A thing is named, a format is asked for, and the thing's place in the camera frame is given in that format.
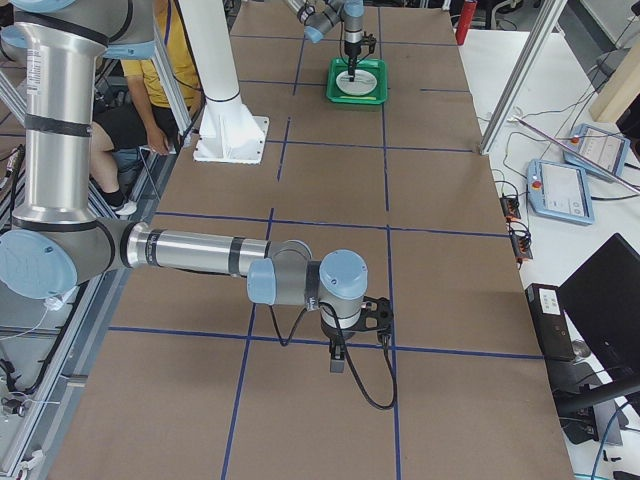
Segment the person's hand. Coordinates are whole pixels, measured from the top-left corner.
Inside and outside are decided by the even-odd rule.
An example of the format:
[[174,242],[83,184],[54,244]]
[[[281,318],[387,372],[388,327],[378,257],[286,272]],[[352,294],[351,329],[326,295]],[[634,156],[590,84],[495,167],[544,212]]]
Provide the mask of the person's hand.
[[147,130],[147,143],[149,147],[159,155],[167,155],[169,153],[170,147],[168,139],[160,128]]

